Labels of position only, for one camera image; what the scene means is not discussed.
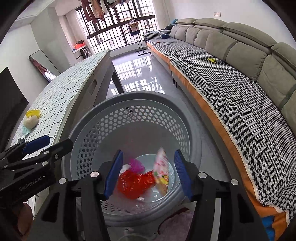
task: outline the red plastic bag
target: red plastic bag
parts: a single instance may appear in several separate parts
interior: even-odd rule
[[[148,188],[155,186],[152,171],[137,174],[131,170],[125,171],[118,178],[118,190],[129,199],[140,197]]]

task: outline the metal bolt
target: metal bolt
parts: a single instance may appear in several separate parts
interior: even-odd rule
[[[238,185],[238,183],[239,183],[238,180],[236,180],[236,179],[232,179],[230,182],[232,185],[235,185],[235,186]]]
[[[63,177],[59,180],[59,184],[64,184],[66,181],[67,179]]]
[[[204,172],[200,172],[200,173],[198,174],[198,176],[199,176],[200,178],[206,178],[206,177],[207,177],[207,174],[204,173]]]
[[[91,177],[97,177],[98,175],[99,175],[98,172],[92,172],[92,173],[91,173]]]

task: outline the floor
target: floor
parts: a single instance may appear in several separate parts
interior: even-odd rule
[[[156,91],[170,95],[178,101],[185,103],[189,108],[194,109],[193,105],[186,97],[184,92],[179,87],[175,87],[171,75],[165,70],[165,68],[155,57],[150,56],[149,54],[138,56],[138,53],[132,53],[115,58],[113,60],[113,64],[126,92],[142,90]],[[114,84],[111,82],[107,99],[117,94],[118,92],[116,91]],[[214,179],[228,181],[228,175],[223,171],[225,170],[225,166],[223,165],[222,157],[216,148],[212,137],[210,136],[198,113],[193,111],[192,114],[198,126],[200,127],[200,135],[202,139],[202,161],[200,171],[208,173]],[[154,222],[145,226],[133,227],[130,229],[130,231],[132,230],[132,232],[141,233],[145,236],[151,237],[157,232],[159,224],[167,216],[171,215],[184,206],[193,211],[195,208],[195,203],[184,202],[182,205],[172,210],[165,217],[159,218],[158,220],[155,220]],[[126,228],[108,228],[111,240],[118,240],[120,237],[122,237],[124,232],[127,232],[125,229]]]

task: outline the gray sofa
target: gray sofa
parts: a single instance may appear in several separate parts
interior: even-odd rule
[[[146,33],[147,46],[200,113],[260,216],[277,219],[278,239],[296,212],[296,50],[241,23],[177,24]]]

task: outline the gray plastic basket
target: gray plastic basket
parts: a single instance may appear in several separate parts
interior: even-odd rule
[[[157,151],[163,147],[170,162],[166,196],[160,197],[152,189],[143,197],[130,200],[116,187],[109,200],[102,202],[108,226],[142,225],[161,217],[184,198],[174,152],[180,149],[186,160],[200,166],[201,139],[192,111],[167,95],[149,91],[129,92],[102,102],[70,134],[74,147],[62,159],[63,176],[69,180],[83,178],[111,160],[118,149],[124,152],[124,163],[137,158],[150,171]],[[81,209],[80,199],[77,206]]]

